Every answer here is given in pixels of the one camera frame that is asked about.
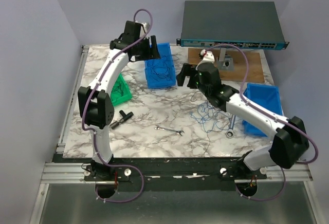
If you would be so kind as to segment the blue bin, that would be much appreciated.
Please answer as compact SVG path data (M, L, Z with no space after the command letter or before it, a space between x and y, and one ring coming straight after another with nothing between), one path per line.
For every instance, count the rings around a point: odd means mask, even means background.
M243 95L263 108L266 108L275 114L283 115L278 87L248 83ZM245 134L266 137L263 132L247 121L243 120L242 124L244 126Z
M160 43L157 46L160 59L144 62L148 89L168 88L176 85L176 70L170 44Z

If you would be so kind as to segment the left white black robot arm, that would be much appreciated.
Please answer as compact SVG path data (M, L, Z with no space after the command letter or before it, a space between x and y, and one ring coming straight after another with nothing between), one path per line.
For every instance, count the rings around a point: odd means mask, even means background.
M102 180L113 177L110 164L113 152L109 144L109 125L114 117L110 98L123 68L131 61L159 59L156 37L148 36L152 25L126 21L124 32L109 44L108 57L97 76L87 87L78 90L82 129L88 131L93 143L91 167Z

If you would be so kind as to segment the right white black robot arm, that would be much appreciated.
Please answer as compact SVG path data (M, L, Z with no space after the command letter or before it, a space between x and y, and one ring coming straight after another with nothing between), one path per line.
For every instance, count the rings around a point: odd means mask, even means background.
M187 86L197 88L213 107L242 118L272 140L270 146L242 156L242 163L236 166L241 178L249 178L262 167L277 165L289 169L308 150L309 142L300 118L288 119L246 99L237 89L221 82L214 64L184 63L176 76L178 86L183 86L186 77L190 78Z

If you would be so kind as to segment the green plastic bin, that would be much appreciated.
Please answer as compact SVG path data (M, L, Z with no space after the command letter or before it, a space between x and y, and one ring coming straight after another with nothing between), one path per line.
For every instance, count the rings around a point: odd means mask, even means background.
M132 98L129 86L122 74L119 74L111 92L111 101L113 106L118 106L129 101Z

